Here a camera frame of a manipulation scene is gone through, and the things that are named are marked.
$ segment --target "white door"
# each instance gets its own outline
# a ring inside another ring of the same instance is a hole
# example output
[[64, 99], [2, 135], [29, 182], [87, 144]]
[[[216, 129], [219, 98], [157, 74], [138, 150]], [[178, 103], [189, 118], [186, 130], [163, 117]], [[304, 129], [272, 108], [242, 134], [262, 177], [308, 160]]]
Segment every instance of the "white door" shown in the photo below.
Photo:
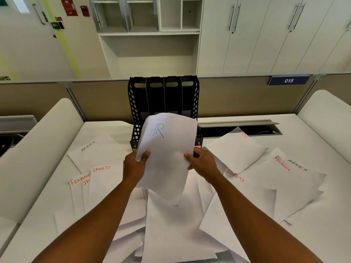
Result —
[[248, 68], [249, 74], [271, 73], [301, 2], [271, 0]]
[[347, 27], [351, 26], [350, 7], [351, 0], [334, 0], [297, 67], [297, 73], [316, 74], [319, 72]]
[[273, 74], [294, 74], [334, 0], [303, 0], [272, 69]]
[[204, 0], [199, 76], [221, 75], [237, 0]]
[[38, 0], [0, 7], [0, 50], [21, 81], [73, 79], [74, 72]]
[[224, 75], [248, 71], [270, 0], [238, 0], [223, 69]]
[[351, 28], [346, 31], [320, 69], [321, 73], [351, 72]]

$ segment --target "forearm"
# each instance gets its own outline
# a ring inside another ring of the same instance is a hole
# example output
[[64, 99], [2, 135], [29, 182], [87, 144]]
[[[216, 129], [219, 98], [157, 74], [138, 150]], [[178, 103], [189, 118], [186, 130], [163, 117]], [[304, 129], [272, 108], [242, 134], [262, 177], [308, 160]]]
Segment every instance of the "forearm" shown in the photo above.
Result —
[[224, 176], [211, 184], [251, 263], [322, 261], [283, 227], [253, 205]]
[[102, 262], [134, 187], [121, 182], [106, 198], [55, 239], [33, 263]]

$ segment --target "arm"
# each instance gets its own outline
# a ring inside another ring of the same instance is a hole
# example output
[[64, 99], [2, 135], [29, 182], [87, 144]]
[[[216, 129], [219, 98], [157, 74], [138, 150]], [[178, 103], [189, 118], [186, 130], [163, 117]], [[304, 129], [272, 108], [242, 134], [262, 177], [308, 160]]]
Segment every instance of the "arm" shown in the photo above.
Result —
[[123, 180], [103, 201], [74, 223], [47, 248], [33, 263], [97, 263], [102, 262], [117, 231], [132, 190], [143, 177], [150, 152], [139, 162], [136, 151], [123, 162]]
[[185, 158], [213, 185], [228, 221], [251, 263], [322, 263], [307, 247], [253, 205], [217, 169], [209, 151], [195, 148], [200, 157]]

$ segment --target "stack of papers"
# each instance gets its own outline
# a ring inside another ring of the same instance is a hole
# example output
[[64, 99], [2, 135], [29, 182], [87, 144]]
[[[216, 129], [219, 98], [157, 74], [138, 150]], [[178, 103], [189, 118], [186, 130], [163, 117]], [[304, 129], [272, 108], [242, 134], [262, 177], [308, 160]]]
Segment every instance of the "stack of papers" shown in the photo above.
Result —
[[[104, 263], [131, 253], [142, 263], [217, 258], [229, 250], [236, 263], [249, 262], [215, 189], [184, 153], [192, 153], [197, 122], [180, 115], [149, 116], [137, 152], [151, 151], [145, 174], [129, 198]], [[325, 174], [275, 148], [261, 146], [240, 128], [206, 148], [224, 176], [257, 208], [277, 222], [296, 223], [299, 211], [323, 192]], [[107, 133], [68, 153], [81, 175], [70, 181], [72, 202], [54, 214], [58, 234], [98, 205], [121, 181], [127, 152]]]

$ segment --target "beige partition panel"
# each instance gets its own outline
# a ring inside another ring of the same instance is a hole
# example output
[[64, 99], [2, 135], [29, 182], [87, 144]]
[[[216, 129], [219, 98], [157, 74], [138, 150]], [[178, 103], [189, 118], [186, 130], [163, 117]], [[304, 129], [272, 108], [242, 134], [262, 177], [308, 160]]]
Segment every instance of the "beige partition panel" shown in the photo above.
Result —
[[133, 123], [128, 80], [73, 82], [69, 86], [88, 121]]
[[0, 84], [0, 116], [34, 115], [39, 121], [62, 98], [72, 101], [58, 83]]
[[315, 76], [305, 85], [268, 86], [270, 78], [199, 79], [198, 117], [292, 113]]
[[313, 93], [320, 89], [329, 91], [334, 96], [351, 105], [351, 74], [324, 75], [314, 84], [297, 112], [300, 112]]

